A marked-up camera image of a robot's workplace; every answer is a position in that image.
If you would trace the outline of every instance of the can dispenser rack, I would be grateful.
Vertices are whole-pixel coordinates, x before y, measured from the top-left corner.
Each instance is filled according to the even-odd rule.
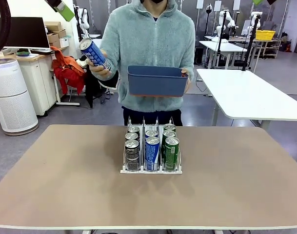
[[[181,152],[180,149],[178,148],[178,158],[177,158],[177,163],[175,165],[175,169],[173,171],[166,171],[162,158],[161,158],[161,143],[162,143],[162,134],[163,134],[163,125],[159,125],[158,119],[156,120],[156,124],[149,125],[145,124],[145,120],[143,120],[143,123],[138,125],[138,124],[132,124],[131,120],[129,119],[128,121],[128,126],[127,129],[131,126],[137,126],[139,127],[139,134],[140,134],[140,150],[139,150],[139,166],[138,170],[128,170],[127,163],[126,163],[126,154],[125,154],[125,147],[123,151],[123,165],[122,165],[122,170],[120,173],[122,174],[182,174],[182,164],[181,164]],[[156,171],[148,171],[146,170],[146,163],[145,163],[145,132],[147,130],[156,130],[158,132],[158,139],[160,141],[159,144],[159,153],[158,153],[158,170]]]

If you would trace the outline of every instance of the hand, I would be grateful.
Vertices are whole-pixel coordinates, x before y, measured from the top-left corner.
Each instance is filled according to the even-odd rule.
[[[191,80],[189,79],[189,73],[185,68],[182,69],[182,76],[188,76],[186,86],[185,86],[185,91],[184,91],[184,93],[186,93],[191,86]]]
[[[101,50],[105,58],[107,58],[107,53],[104,50]],[[104,66],[95,66],[88,58],[86,62],[90,65],[91,72],[96,73],[96,75],[101,76],[102,78],[107,78],[111,75],[111,71],[105,69]]]

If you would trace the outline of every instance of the white cabinet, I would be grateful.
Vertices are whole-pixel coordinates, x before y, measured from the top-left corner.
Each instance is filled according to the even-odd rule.
[[[43,56],[35,61],[19,59],[20,69],[36,114],[43,116],[56,102],[56,92],[52,73],[51,56]]]

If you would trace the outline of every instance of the yellow crate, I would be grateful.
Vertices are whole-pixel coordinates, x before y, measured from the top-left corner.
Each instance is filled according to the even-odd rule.
[[[256,40],[272,40],[274,34],[275,34],[275,31],[257,30]]]

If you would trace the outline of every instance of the white air purifier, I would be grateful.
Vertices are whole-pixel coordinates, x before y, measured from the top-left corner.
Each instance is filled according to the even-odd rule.
[[[38,119],[16,59],[0,59],[0,123],[5,134],[19,136],[38,128]]]

